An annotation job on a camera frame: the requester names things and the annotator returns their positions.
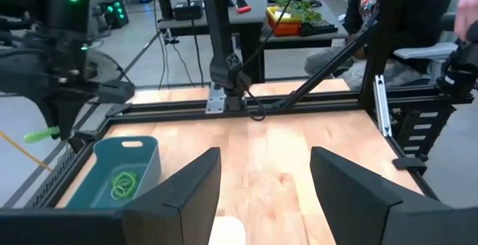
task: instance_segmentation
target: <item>concrete floor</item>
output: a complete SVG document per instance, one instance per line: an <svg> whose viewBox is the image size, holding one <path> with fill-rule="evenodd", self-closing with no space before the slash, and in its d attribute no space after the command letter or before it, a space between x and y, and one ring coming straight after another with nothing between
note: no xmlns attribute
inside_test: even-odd
<svg viewBox="0 0 478 245"><path fill-rule="evenodd" d="M344 0L326 0L336 16L344 13L347 3ZM138 52L152 39L155 34L155 17L151 5L137 5L129 8L130 23L123 29L112 31L99 47L126 68ZM199 67L194 51L192 37L180 37L176 47L186 62L191 78L199 82ZM205 80L209 80L208 68L212 58L212 50L208 36L198 36L202 71ZM188 83L181 61L172 46L167 47L169 64L169 83ZM313 52L312 49L291 49L266 51L266 76L278 78L304 75L302 61ZM156 40L137 63L128 72L128 77L137 86L158 86L163 72L161 48ZM30 131L46 127L43 118L34 103L21 97L0 98L0 130L18 143L23 143L23 135ZM84 115L90 106L85 106L78 117ZM109 106L102 105L96 109L82 126L82 129L95 129L102 121ZM429 169L425 179L435 190L443 202L454 207L478 205L478 102L459 106L453 114L440 138L430 152ZM35 144L23 144L23 147L33 156L46 161L50 167L57 163L55 153L64 151L58 142L44 140ZM5 207L22 207L48 172L38 170L38 166L25 157L9 143L0 140L0 150L3 151L4 163L0 164L0 205Z"/></svg>

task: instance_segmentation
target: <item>black metal frame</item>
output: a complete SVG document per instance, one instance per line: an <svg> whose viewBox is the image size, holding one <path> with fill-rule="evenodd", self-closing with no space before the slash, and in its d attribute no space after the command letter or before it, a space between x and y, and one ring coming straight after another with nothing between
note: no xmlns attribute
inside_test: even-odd
<svg viewBox="0 0 478 245"><path fill-rule="evenodd" d="M290 95L261 96L257 99L247 99L247 110L227 111L222 114L206 114L206 100L186 102L165 102L144 105L120 105L115 106L108 113L103 123L98 127L96 136L90 141L84 142L82 147L77 147L78 152L64 156L58 166L49 175L40 189L28 202L28 208L54 207L63 196L78 172L84 166L93 152L95 140L102 139L109 128L113 125L130 123L161 123L180 120L209 120L221 118L239 118L260 116L263 114L262 107L267 115L306 114L320 111L352 111L366 110L373 117L373 77L383 74L388 53L391 50L391 38L396 30L397 12L402 0L385 0L385 10L377 26L372 26L365 35L359 37L354 44L348 45L341 55L336 57L325 69L308 80L297 91ZM375 29L382 33L376 35L373 48L367 62L364 82L360 91L344 91L334 93L310 93L325 76L332 73L339 66L341 60L347 59L365 44L366 36L373 34ZM454 104L466 104L473 101L473 96L455 98L445 96L431 86L423 87L398 87L387 91L389 108L431 108L432 106L450 106ZM392 138L386 138L398 158L406 155ZM437 199L430 187L423 180L417 170L409 170L413 179L417 182L423 193Z"/></svg>

